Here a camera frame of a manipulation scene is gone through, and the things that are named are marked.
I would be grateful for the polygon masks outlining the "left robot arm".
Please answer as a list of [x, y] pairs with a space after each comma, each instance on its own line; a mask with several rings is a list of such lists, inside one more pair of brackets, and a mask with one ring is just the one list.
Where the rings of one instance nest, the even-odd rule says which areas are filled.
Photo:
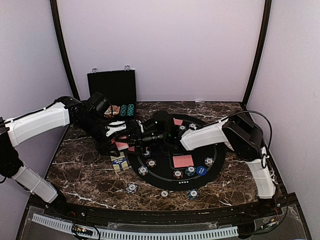
[[0, 175], [11, 179], [29, 193], [51, 204], [51, 210], [60, 218], [67, 218], [70, 206], [61, 193], [46, 181], [43, 168], [69, 125], [76, 125], [92, 137], [100, 152], [108, 152], [112, 134], [123, 125], [109, 122], [104, 113], [110, 107], [101, 94], [87, 100], [62, 96], [47, 107], [0, 121]]

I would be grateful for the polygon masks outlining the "blue green chip stack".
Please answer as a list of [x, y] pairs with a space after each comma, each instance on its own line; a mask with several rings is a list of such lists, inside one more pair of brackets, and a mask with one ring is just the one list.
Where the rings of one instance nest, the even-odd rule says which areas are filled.
[[200, 195], [199, 191], [197, 189], [191, 189], [188, 191], [187, 193], [187, 197], [190, 199], [190, 200], [195, 200], [196, 198], [198, 198]]

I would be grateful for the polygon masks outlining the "red-backed card deck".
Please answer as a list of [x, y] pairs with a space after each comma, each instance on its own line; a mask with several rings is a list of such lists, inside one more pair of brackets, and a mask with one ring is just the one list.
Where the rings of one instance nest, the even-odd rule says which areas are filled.
[[121, 151], [129, 148], [129, 144], [126, 142], [127, 136], [121, 136], [118, 138], [111, 139], [111, 150], [112, 151]]

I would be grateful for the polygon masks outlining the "blue white chip stack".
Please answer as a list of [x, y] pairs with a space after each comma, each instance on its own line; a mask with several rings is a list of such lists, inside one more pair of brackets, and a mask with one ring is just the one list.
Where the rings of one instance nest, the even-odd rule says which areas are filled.
[[129, 194], [134, 194], [138, 190], [138, 185], [136, 183], [130, 183], [126, 186], [126, 192]]

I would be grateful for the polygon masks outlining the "brown chip front mat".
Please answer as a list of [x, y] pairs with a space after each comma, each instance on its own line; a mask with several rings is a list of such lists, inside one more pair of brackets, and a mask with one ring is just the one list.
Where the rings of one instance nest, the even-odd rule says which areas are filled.
[[181, 170], [174, 170], [173, 171], [173, 177], [177, 180], [181, 179], [183, 177], [183, 172]]

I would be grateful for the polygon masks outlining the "blue chip mat edge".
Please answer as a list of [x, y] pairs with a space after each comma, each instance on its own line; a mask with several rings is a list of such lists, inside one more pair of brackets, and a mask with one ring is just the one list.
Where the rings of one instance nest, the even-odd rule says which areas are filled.
[[141, 175], [141, 176], [145, 176], [148, 174], [148, 168], [145, 167], [145, 166], [140, 166], [138, 168], [138, 173]]

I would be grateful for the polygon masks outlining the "brown chip mat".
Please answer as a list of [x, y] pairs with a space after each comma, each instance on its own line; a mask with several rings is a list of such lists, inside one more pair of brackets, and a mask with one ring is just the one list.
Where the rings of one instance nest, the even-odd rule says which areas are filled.
[[148, 168], [154, 168], [157, 165], [157, 162], [154, 159], [148, 159], [146, 165]]
[[174, 170], [173, 171], [173, 177], [177, 180], [181, 179], [183, 177], [183, 172], [181, 170]]

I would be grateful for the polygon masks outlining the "dealt card front player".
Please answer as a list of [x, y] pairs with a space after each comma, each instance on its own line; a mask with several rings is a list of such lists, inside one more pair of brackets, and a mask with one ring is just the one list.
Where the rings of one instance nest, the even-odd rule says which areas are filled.
[[172, 159], [173, 159], [174, 168], [176, 169], [194, 166], [192, 155], [179, 155], [179, 156], [174, 156]]

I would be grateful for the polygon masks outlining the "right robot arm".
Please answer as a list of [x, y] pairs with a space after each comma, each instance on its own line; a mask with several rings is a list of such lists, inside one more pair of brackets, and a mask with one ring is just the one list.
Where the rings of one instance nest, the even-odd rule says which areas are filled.
[[189, 191], [215, 180], [226, 158], [226, 146], [244, 161], [262, 201], [255, 213], [266, 217], [275, 208], [276, 186], [268, 166], [263, 130], [250, 115], [239, 112], [213, 123], [185, 114], [157, 111], [136, 130], [128, 159], [135, 173], [148, 184], [167, 191]]

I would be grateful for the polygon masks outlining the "brown white chip stack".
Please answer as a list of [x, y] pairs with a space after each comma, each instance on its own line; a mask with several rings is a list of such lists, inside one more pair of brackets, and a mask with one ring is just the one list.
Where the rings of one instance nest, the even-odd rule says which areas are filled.
[[166, 199], [166, 198], [168, 198], [169, 196], [170, 196], [170, 193], [169, 193], [169, 191], [167, 191], [167, 190], [162, 190], [162, 191], [160, 192], [160, 197], [163, 198], [163, 199]]

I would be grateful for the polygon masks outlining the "blue chip mat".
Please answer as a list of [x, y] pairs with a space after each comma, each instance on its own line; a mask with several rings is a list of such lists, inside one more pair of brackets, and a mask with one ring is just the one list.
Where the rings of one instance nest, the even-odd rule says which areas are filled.
[[211, 157], [207, 157], [205, 160], [204, 160], [204, 164], [206, 165], [206, 166], [212, 166], [213, 165], [213, 163], [214, 163], [214, 159], [213, 158], [211, 158]]
[[196, 126], [196, 124], [194, 124], [194, 123], [190, 123], [190, 124], [189, 124], [189, 128], [192, 129], [192, 130], [196, 130], [196, 129], [197, 129], [197, 126]]

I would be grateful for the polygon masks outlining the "dealt card player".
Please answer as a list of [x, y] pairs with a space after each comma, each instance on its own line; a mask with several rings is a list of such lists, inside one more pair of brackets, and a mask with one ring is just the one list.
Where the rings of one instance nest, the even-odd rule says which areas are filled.
[[179, 156], [174, 156], [172, 159], [173, 159], [174, 168], [176, 169], [194, 166], [192, 155], [179, 155]]
[[176, 118], [174, 118], [174, 119], [173, 119], [173, 122], [174, 122], [174, 124], [175, 124], [176, 126], [181, 126], [181, 125], [183, 124], [183, 120], [181, 120], [181, 119], [176, 119]]
[[128, 151], [129, 151], [129, 152], [135, 152], [135, 147], [134, 147], [134, 146], [129, 147], [129, 148], [128, 148]]

